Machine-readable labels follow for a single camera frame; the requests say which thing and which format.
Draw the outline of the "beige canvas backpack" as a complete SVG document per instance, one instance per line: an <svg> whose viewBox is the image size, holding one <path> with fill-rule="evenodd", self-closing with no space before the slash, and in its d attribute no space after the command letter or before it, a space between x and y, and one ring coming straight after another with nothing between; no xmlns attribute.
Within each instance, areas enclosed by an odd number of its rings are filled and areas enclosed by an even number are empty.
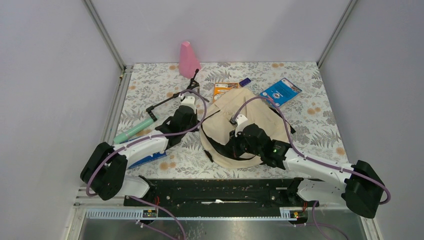
<svg viewBox="0 0 424 240"><path fill-rule="evenodd" d="M251 90L236 88L225 93L206 110L199 131L206 155L226 169L261 165L261 159L253 154L233 156L229 144L232 131L240 132L251 124L263 129L272 140L290 144L290 125Z"/></svg>

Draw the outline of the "blue picture book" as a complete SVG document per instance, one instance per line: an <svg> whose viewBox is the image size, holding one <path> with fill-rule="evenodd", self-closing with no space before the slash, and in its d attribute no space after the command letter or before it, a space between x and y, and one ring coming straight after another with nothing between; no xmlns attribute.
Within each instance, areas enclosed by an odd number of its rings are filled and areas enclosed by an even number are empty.
<svg viewBox="0 0 424 240"><path fill-rule="evenodd" d="M128 160L127 168L133 169L163 157L167 145L168 139L166 137L149 138L132 146L128 144L128 152L125 153Z"/></svg>

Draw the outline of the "blue booklet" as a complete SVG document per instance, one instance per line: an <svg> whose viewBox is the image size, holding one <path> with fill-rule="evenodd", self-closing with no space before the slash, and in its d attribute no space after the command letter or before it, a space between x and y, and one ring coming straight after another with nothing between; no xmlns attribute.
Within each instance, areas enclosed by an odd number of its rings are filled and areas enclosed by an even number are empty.
<svg viewBox="0 0 424 240"><path fill-rule="evenodd" d="M260 93L260 96L267 98L268 102L273 101L277 107L281 107L288 101L295 98L302 90L287 78L282 78Z"/></svg>

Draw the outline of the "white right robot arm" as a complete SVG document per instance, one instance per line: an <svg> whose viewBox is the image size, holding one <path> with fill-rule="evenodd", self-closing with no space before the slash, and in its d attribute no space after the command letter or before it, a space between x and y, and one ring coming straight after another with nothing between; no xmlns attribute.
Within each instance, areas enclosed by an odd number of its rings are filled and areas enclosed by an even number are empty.
<svg viewBox="0 0 424 240"><path fill-rule="evenodd" d="M315 159L299 151L292 139L287 142L271 139L257 124L249 123L241 111L254 100L244 102L230 120L235 126L229 137L231 155L252 154L269 167L301 172L333 186L319 188L315 183L301 180L286 193L291 205L312 200L341 203L353 213L373 219L378 207L390 201L389 190L369 163L358 160L356 164L338 164Z"/></svg>

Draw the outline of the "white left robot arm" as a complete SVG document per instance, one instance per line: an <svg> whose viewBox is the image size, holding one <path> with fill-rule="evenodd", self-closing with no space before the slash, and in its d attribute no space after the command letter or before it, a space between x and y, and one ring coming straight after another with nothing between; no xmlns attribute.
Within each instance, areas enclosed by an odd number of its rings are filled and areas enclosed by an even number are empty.
<svg viewBox="0 0 424 240"><path fill-rule="evenodd" d="M178 96L180 105L174 114L149 134L117 145L102 142L96 146L80 173L87 196L104 201L116 196L135 197L144 206L154 202L155 192L147 181L126 172L136 162L164 153L178 145L187 133L199 130L205 116L198 117L196 100L202 100L202 96L189 89Z"/></svg>

